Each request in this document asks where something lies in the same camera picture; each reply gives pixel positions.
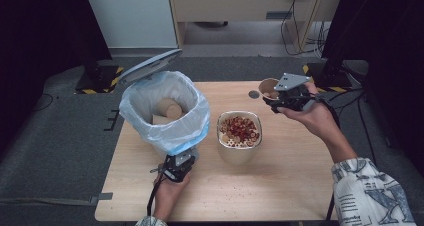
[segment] blue plastic bag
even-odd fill
[[[156,104],[163,98],[172,98],[187,114],[166,125],[152,125],[152,115],[159,114]],[[137,81],[124,91],[119,109],[162,158],[195,147],[209,130],[209,103],[181,72],[159,72]]]

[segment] white trash bin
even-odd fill
[[[176,49],[155,56],[119,78],[121,84],[129,85],[122,95],[120,114],[162,159],[187,156],[184,152],[197,154],[197,144],[209,130],[210,109],[206,97],[181,72],[160,71],[181,52]],[[163,98],[176,101],[186,114],[168,124],[153,125],[152,117],[158,114],[156,105]]]

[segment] black curtain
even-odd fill
[[[88,57],[111,59],[88,0],[0,0],[1,156],[31,114],[45,80],[83,65],[72,42],[75,33]]]
[[[323,52],[369,63],[369,102],[390,145],[402,148],[422,175],[423,12],[422,0],[340,0]]]

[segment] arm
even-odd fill
[[[318,93],[314,84],[306,83],[305,86],[310,93]],[[334,163],[357,157],[334,121],[331,112],[322,103],[314,103],[307,111],[301,112],[287,108],[278,108],[278,110],[287,118],[301,122],[311,133],[321,138],[327,146]]]
[[[188,173],[181,183],[174,183],[169,179],[165,178],[159,186],[158,191],[155,195],[155,210],[153,217],[146,216],[140,220],[136,226],[140,225],[166,225],[166,222],[171,216],[172,210],[178,202],[180,194],[184,188],[190,183],[190,173]]]
[[[318,93],[314,84],[305,86]],[[400,184],[380,172],[371,160],[357,156],[325,105],[314,103],[302,112],[278,110],[301,122],[326,144],[335,163],[331,172],[340,225],[415,225]]]

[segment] patterned sleeve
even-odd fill
[[[341,226],[416,225],[402,186],[371,160],[349,159],[335,164],[331,172]]]
[[[167,224],[153,216],[145,216],[142,220],[138,221],[135,226],[167,226]]]

